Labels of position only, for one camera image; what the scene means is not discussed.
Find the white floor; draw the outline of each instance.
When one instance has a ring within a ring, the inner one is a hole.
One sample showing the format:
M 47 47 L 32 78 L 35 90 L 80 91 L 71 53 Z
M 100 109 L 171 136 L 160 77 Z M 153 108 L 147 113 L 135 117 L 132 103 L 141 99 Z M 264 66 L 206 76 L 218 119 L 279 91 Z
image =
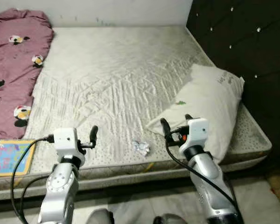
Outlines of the white floor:
M 280 202 L 270 185 L 261 178 L 233 181 L 245 224 L 280 224 Z M 77 202 L 73 224 L 83 224 L 90 213 L 107 208 L 114 213 L 116 224 L 152 224 L 155 216 L 173 213 L 189 224 L 204 224 L 202 210 L 194 188 L 176 188 Z M 25 211 L 30 224 L 37 223 L 39 208 Z M 13 212 L 1 212 L 0 224 L 20 224 Z

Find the black cable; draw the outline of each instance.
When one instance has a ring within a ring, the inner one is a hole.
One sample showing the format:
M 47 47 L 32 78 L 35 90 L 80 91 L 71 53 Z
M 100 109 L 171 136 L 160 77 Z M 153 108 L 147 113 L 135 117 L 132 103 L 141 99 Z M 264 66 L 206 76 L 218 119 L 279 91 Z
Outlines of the black cable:
M 38 181 L 38 180 L 42 180 L 42 179 L 45 179 L 45 178 L 48 178 L 49 175 L 47 176 L 41 176 L 41 177 L 37 177 L 33 180 L 31 180 L 27 185 L 26 187 L 24 188 L 23 192 L 22 192 L 22 195 L 21 195 L 21 201 L 20 201 L 20 213 L 22 214 L 23 218 L 25 218 L 25 215 L 24 215 L 24 197 L 25 197 L 25 194 L 26 194 L 26 191 L 27 189 L 30 187 L 31 184 L 33 184 L 34 182 Z
M 199 178 L 203 179 L 205 182 L 207 182 L 210 186 L 212 186 L 214 189 L 216 189 L 218 192 L 220 192 L 228 201 L 230 201 L 230 203 L 234 206 L 234 208 L 237 210 L 238 216 L 240 218 L 240 221 L 242 223 L 244 223 L 242 214 L 238 208 L 238 204 L 231 198 L 229 197 L 221 188 L 219 188 L 216 184 L 214 184 L 212 181 L 210 181 L 209 179 L 207 179 L 205 176 L 201 175 L 200 173 L 198 173 L 196 170 L 194 170 L 193 168 L 189 167 L 188 165 L 184 164 L 183 162 L 179 161 L 177 158 L 174 157 L 174 155 L 170 152 L 169 147 L 168 147 L 168 143 L 166 142 L 166 150 L 167 153 L 169 154 L 169 156 L 175 161 L 177 162 L 179 165 L 181 165 L 182 167 L 186 168 L 188 171 L 192 172 L 193 174 L 195 174 L 196 176 L 198 176 Z
M 238 201 L 237 201 L 237 197 L 235 196 L 233 186 L 232 186 L 232 184 L 230 182 L 230 179 L 228 178 L 228 176 L 226 174 L 224 174 L 224 179 L 226 180 L 226 182 L 228 184 L 228 187 L 229 187 L 229 189 L 231 191 L 231 194 L 232 194 L 232 197 L 233 197 L 233 200 L 234 200 L 235 204 L 237 204 L 237 206 L 238 206 Z
M 41 138 L 41 139 L 36 139 L 33 142 L 30 143 L 30 145 L 26 148 L 26 150 L 24 151 L 24 153 L 22 154 L 22 156 L 20 157 L 20 159 L 18 160 L 18 162 L 16 163 L 14 170 L 13 170 L 13 174 L 11 176 L 11 180 L 10 180 L 10 199 L 11 199 L 11 204 L 13 206 L 14 212 L 17 215 L 17 217 L 20 219 L 20 221 L 23 224 L 29 224 L 27 222 L 27 220 L 25 219 L 25 217 L 22 216 L 22 214 L 17 210 L 16 206 L 15 206 L 15 202 L 14 202 L 14 176 L 15 173 L 17 171 L 17 168 L 20 164 L 20 162 L 23 160 L 24 156 L 27 154 L 27 152 L 29 151 L 29 149 L 38 141 L 44 141 L 47 140 L 47 138 Z

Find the white wall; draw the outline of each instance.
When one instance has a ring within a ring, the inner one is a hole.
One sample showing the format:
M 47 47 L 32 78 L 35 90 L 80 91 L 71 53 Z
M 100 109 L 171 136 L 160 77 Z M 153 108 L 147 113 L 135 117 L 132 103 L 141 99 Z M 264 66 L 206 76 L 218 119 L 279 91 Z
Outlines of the white wall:
M 192 0 L 0 0 L 10 7 L 42 10 L 55 27 L 184 25 Z

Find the headboard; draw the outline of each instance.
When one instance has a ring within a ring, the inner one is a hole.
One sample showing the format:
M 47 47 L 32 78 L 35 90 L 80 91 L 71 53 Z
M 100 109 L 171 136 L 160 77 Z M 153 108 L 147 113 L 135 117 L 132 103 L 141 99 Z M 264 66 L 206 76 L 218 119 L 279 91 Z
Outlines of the headboard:
M 280 0 L 193 0 L 187 29 L 221 69 L 280 157 Z

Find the pillow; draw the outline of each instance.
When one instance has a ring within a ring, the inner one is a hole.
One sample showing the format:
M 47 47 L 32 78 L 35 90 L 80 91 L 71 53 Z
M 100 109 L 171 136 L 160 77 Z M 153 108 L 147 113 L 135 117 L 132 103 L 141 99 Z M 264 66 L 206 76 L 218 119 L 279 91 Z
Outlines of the pillow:
M 190 81 L 179 91 L 175 102 L 146 128 L 163 134 L 160 119 L 165 118 L 171 130 L 186 124 L 184 115 L 206 118 L 209 121 L 209 136 L 205 151 L 210 151 L 219 163 L 225 156 L 236 122 L 238 104 L 241 100 L 244 80 L 216 67 L 193 64 Z

